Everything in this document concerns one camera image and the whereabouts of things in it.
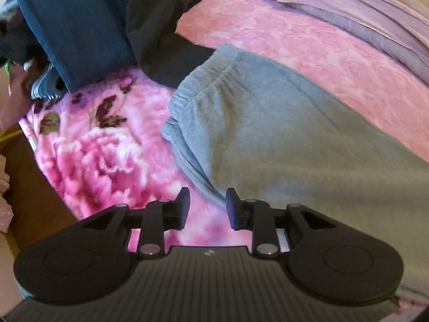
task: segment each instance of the folded bedding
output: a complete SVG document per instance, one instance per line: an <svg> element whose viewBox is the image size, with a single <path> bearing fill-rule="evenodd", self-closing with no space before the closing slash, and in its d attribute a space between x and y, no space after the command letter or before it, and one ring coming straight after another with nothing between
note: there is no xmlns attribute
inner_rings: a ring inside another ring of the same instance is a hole
<svg viewBox="0 0 429 322"><path fill-rule="evenodd" d="M429 84L429 10L416 0L278 0L370 43Z"/></svg>

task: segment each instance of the bed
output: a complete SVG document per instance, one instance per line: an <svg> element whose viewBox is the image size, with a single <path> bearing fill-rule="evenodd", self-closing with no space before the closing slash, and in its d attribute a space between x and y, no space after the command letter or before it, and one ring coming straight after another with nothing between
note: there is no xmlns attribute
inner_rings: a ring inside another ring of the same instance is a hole
<svg viewBox="0 0 429 322"><path fill-rule="evenodd" d="M203 0L177 32L207 47L231 43L301 72L429 161L428 88L341 29L272 0ZM140 208L174 199L186 186L187 225L166 234L167 247L250 245L250 232L231 230L226 211L199 193L162 139L172 94L141 70L123 69L61 100L37 103L20 125L76 218L116 203Z"/></svg>

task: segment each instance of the logo on treadmill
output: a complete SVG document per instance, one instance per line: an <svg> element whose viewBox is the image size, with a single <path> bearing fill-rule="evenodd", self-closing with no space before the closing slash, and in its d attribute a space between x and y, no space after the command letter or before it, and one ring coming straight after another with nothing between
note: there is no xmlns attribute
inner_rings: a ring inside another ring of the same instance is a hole
<svg viewBox="0 0 429 322"><path fill-rule="evenodd" d="M213 249L207 249L206 251L203 251L204 255L211 257L212 255L215 255L216 252Z"/></svg>

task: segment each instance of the pink bed sheet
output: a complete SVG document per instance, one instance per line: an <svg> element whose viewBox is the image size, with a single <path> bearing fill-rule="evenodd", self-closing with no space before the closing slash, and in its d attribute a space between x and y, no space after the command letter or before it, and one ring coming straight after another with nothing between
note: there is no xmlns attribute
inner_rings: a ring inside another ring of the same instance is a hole
<svg viewBox="0 0 429 322"><path fill-rule="evenodd" d="M303 73L429 160L428 88L342 30L271 0L203 0L177 31L197 44L229 42ZM21 125L37 141L40 169L78 219L115 203L138 208L173 199L187 186L187 225L167 234L167 246L249 245L250 233L230 229L226 212L178 170L162 139L172 94L131 68L60 102L36 105Z"/></svg>

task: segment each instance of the person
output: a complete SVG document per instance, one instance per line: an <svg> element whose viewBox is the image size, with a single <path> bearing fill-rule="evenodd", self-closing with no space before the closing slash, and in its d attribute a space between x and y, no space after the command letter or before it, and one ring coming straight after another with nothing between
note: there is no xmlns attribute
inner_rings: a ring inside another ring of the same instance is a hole
<svg viewBox="0 0 429 322"><path fill-rule="evenodd" d="M0 131L9 129L29 111L32 104L29 95L31 85L44 71L47 63L46 55L36 57L27 71L18 63L10 63L9 97L3 105L0 104Z"/></svg>

